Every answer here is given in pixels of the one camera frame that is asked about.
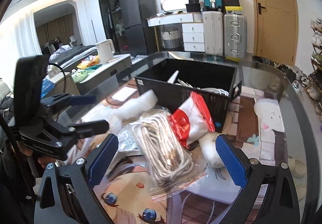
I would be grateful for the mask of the left hand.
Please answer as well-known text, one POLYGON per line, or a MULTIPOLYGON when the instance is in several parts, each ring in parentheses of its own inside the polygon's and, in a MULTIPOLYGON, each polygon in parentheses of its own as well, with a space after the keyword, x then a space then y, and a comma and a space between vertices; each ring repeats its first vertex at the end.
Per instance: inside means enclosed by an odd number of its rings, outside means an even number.
MULTIPOLYGON (((18 147, 19 147, 20 151, 22 152, 22 154, 24 154, 27 157, 31 157, 33 155, 33 150, 29 149, 22 142, 17 142, 17 144, 18 144, 18 147)), ((49 157, 49 156, 46 156, 46 155, 41 156, 38 159, 38 163, 43 168, 45 168, 47 166, 47 164, 49 164, 49 163, 55 163, 55 162, 56 162, 56 159, 55 158, 52 158, 52 157, 49 157)))

